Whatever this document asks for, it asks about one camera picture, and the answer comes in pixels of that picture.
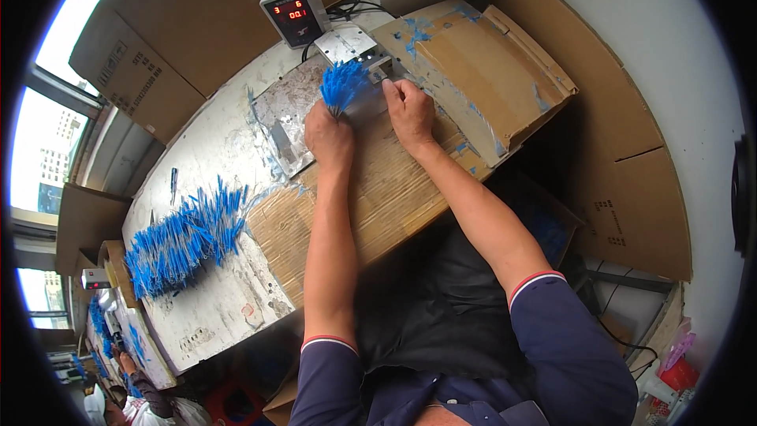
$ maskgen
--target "red led display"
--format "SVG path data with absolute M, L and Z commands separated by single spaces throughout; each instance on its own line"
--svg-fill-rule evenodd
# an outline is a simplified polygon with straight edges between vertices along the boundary
M 273 13 L 277 15 L 283 13 L 285 14 L 285 16 L 289 16 L 289 19 L 292 20 L 302 18 L 308 14 L 305 11 L 305 8 L 302 6 L 302 1 L 300 0 L 295 0 L 288 4 L 282 4 L 281 6 L 273 7 Z

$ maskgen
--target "worker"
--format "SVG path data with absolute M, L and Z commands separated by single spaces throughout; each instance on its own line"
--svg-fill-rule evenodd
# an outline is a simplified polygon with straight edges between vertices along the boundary
M 399 143 L 434 182 L 496 277 L 509 308 L 500 330 L 512 329 L 531 374 L 391 370 L 364 408 L 354 311 L 358 257 L 347 204 L 354 139 L 347 120 L 334 119 L 318 101 L 305 118 L 305 143 L 319 174 L 304 274 L 298 394 L 289 425 L 631 424 L 636 386 L 610 338 L 563 275 L 551 270 L 515 213 L 434 140 L 432 99 L 408 80 L 384 80 L 382 86 Z
M 93 393 L 84 397 L 84 410 L 94 426 L 211 426 L 211 416 L 202 406 L 160 393 L 127 353 L 114 347 L 113 355 L 143 398 L 129 395 L 121 409 L 96 384 Z

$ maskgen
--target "left hand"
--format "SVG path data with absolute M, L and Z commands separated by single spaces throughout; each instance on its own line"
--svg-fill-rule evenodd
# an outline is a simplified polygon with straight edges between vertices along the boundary
M 323 99 L 305 116 L 305 144 L 320 165 L 321 176 L 349 177 L 355 153 L 352 128 L 345 119 L 334 119 Z

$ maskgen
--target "patterned sleeve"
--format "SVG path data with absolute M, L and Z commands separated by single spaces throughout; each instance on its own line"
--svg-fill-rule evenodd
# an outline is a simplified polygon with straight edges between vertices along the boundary
M 129 377 L 129 380 L 134 387 L 139 390 L 139 393 L 145 397 L 145 400 L 150 403 L 150 410 L 155 413 L 156 416 L 160 416 L 164 419 L 173 418 L 173 407 L 171 406 L 170 400 L 157 391 L 144 372 L 134 372 Z

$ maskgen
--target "hand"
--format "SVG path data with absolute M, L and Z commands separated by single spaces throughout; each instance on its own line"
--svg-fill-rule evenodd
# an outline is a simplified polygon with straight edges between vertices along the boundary
M 394 133 L 410 155 L 425 144 L 436 144 L 431 135 L 434 125 L 434 100 L 406 79 L 382 82 Z
M 123 373 L 131 376 L 134 372 L 137 371 L 137 365 L 134 363 L 132 358 L 125 352 L 122 352 L 118 355 L 118 364 L 121 366 L 121 370 L 123 370 Z
M 352 128 L 344 119 L 334 119 L 323 99 L 313 104 L 305 116 L 305 144 L 320 165 L 319 178 L 350 175 L 355 142 Z

